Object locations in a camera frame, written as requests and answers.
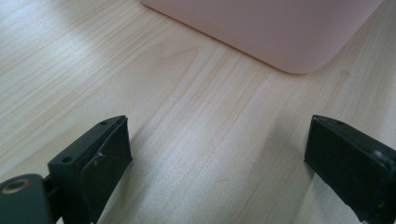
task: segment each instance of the pink plastic box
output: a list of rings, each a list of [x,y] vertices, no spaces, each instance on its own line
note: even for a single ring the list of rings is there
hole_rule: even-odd
[[[383,0],[141,0],[290,73],[327,63]]]

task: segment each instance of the pink bin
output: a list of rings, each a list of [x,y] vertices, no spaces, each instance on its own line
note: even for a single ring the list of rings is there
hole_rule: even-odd
[[[141,0],[289,73],[327,63],[383,0]]]

